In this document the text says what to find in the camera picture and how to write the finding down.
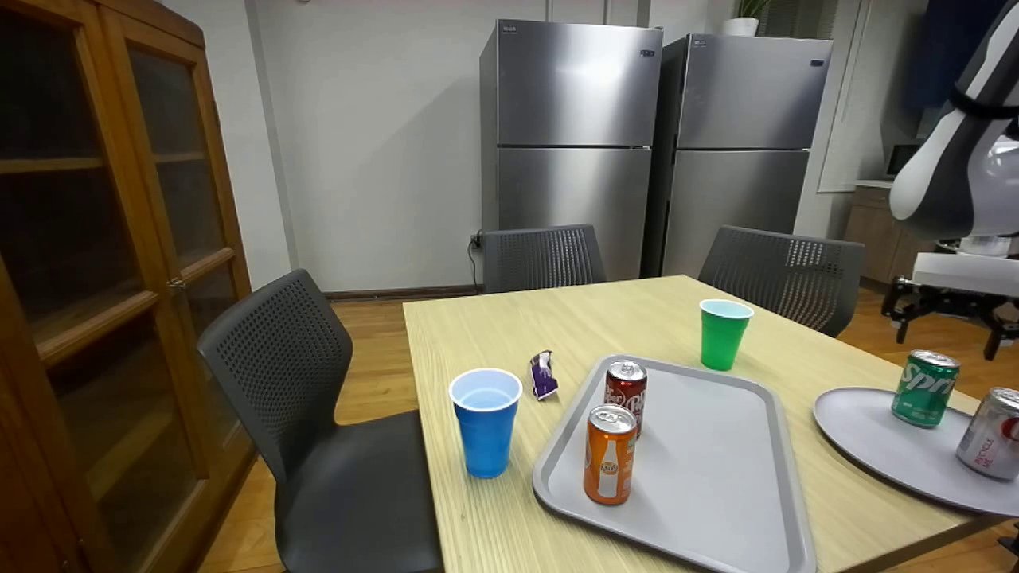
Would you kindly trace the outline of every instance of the chair backrest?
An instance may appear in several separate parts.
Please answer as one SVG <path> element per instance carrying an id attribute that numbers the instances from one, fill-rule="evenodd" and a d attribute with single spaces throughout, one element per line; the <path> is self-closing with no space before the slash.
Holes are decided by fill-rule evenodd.
<path id="1" fill-rule="evenodd" d="M 336 432 L 350 335 L 306 271 L 226 308 L 198 340 L 212 376 L 251 432 L 277 483 Z"/>
<path id="2" fill-rule="evenodd" d="M 858 308 L 862 243 L 810 239 L 723 226 L 702 279 L 810 325 L 841 335 Z"/>
<path id="3" fill-rule="evenodd" d="M 492 294 L 605 279 L 592 226 L 481 229 L 474 247 Z"/>

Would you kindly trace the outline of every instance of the green can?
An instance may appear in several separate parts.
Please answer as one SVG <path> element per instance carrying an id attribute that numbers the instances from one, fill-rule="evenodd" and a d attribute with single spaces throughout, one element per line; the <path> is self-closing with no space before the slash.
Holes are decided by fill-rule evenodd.
<path id="1" fill-rule="evenodd" d="M 934 429 L 935 422 L 944 422 L 955 376 L 959 364 L 945 354 L 912 351 L 900 370 L 893 413 L 912 427 Z"/>

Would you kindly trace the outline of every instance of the gray chair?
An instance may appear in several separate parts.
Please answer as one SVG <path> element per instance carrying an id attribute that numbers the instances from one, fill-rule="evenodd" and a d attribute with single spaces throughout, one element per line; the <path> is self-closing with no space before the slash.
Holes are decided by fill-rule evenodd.
<path id="1" fill-rule="evenodd" d="M 862 243 L 723 226 L 702 279 L 838 337 L 858 308 Z"/>
<path id="2" fill-rule="evenodd" d="M 198 351 L 277 478 L 287 571 L 441 571 L 419 411 L 336 422 L 353 343 L 306 271 L 236 302 Z"/>
<path id="3" fill-rule="evenodd" d="M 473 254 L 481 257 L 488 294 L 605 279 L 592 226 L 481 229 Z"/>

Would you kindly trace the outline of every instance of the light wooden table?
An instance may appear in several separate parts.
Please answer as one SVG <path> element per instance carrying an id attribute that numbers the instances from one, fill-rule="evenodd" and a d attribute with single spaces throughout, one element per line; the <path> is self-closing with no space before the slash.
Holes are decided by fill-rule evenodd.
<path id="1" fill-rule="evenodd" d="M 715 294 L 692 276 L 663 276 L 405 307 L 445 571 L 680 571 L 675 561 L 546 514 L 533 472 L 598 360 L 631 354 L 698 365 L 698 300 Z M 526 393 L 510 472 L 498 481 L 468 478 L 450 381 L 461 370 L 502 365 L 530 385 L 530 358 L 540 351 L 554 351 L 562 400 Z M 784 404 L 821 571 L 889 567 L 998 522 L 889 488 L 814 429 L 821 393 L 894 389 L 899 372 L 760 308 L 746 331 L 732 376 L 767 385 Z M 952 404 L 975 411 L 975 397 L 959 393 Z"/>

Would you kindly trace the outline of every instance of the white tray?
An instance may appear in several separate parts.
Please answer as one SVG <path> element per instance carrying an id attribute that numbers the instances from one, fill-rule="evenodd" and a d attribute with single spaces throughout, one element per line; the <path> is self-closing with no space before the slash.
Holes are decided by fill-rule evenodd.
<path id="1" fill-rule="evenodd" d="M 818 571 L 784 413 L 767 389 L 667 364 L 651 385 L 623 506 L 584 495 L 586 420 L 605 393 L 590 376 L 535 467 L 535 497 L 566 520 L 710 571 Z"/>
<path id="2" fill-rule="evenodd" d="M 893 393 L 838 389 L 814 400 L 821 432 L 862 467 L 920 497 L 1019 517 L 1019 481 L 995 481 L 955 460 L 969 413 L 945 411 L 935 429 L 893 418 Z"/>

